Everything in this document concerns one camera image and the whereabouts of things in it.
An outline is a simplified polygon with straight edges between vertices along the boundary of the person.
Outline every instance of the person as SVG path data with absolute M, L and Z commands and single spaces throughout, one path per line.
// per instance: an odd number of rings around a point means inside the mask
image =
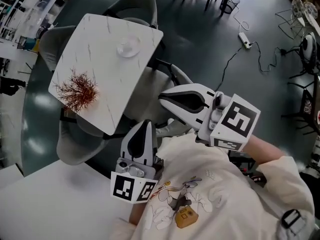
M 280 220 L 251 187 L 251 179 L 229 162 L 226 149 L 195 143 L 195 137 L 163 140 L 157 155 L 164 170 L 150 200 L 133 206 L 129 222 L 117 219 L 110 240 L 279 239 Z M 309 236 L 315 208 L 294 159 L 254 135 L 243 151 L 266 177 L 263 189 L 300 212 L 304 236 Z
M 19 90 L 19 86 L 26 87 L 26 82 L 0 76 L 0 94 L 12 96 Z

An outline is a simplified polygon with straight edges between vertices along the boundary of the white table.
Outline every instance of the white table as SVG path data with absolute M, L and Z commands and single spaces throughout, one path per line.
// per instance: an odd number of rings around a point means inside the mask
M 137 36 L 140 51 L 131 58 L 117 52 L 128 35 Z M 58 99 L 54 83 L 62 84 L 71 69 L 96 80 L 98 99 L 78 114 L 108 135 L 113 135 L 132 92 L 163 37 L 157 29 L 102 15 L 86 14 L 76 27 L 51 79 L 49 92 Z
M 110 196 L 110 179 L 87 164 L 56 161 L 0 189 L 2 240 L 107 240 L 132 204 Z

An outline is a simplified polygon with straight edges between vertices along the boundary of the power strip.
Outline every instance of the power strip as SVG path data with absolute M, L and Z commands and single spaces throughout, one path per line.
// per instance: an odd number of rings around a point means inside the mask
M 243 32 L 240 32 L 239 37 L 240 37 L 242 43 L 244 44 L 245 48 L 250 49 L 251 45 L 250 45 L 249 39 L 247 38 L 246 34 Z

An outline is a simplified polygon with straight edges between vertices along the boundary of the gray floor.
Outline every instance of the gray floor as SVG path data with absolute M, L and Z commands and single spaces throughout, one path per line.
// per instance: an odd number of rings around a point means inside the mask
M 59 26 L 77 25 L 84 14 L 102 14 L 114 1 L 70 0 L 56 22 Z M 221 0 L 216 3 L 213 0 L 204 13 L 206 1 L 185 0 L 182 4 L 182 0 L 156 0 L 158 24 L 167 46 L 162 59 L 177 65 L 195 83 L 215 90 L 228 59 L 242 43 L 238 38 L 239 24 L 233 15 L 219 17 Z M 289 49 L 294 45 L 278 29 L 281 19 L 275 16 L 276 12 L 290 6 L 289 0 L 241 0 L 239 4 L 240 11 L 236 17 L 249 22 L 250 30 L 246 35 L 250 42 L 257 41 L 260 46 L 263 70 L 273 62 L 275 47 Z M 289 54 L 278 58 L 277 67 L 271 72 L 261 73 L 258 57 L 256 46 L 241 50 L 229 63 L 220 91 L 230 96 L 236 93 L 259 108 L 261 116 L 254 134 L 281 148 L 297 161 L 307 163 L 316 134 L 303 136 L 300 130 L 295 129 L 297 123 L 280 118 L 281 114 L 299 110 L 302 90 L 286 83 L 289 76 L 302 69 L 300 59 L 296 54 Z M 22 163 L 26 175 L 58 159 L 56 144 L 60 104 L 48 93 L 50 79 L 51 73 L 39 57 L 24 104 L 24 119 L 30 126 L 22 132 Z M 303 84 L 311 82 L 309 79 L 307 76 L 296 81 Z M 81 138 L 91 141 L 88 136 Z M 120 143 L 120 139 L 111 141 L 89 164 L 108 175 L 120 155 Z

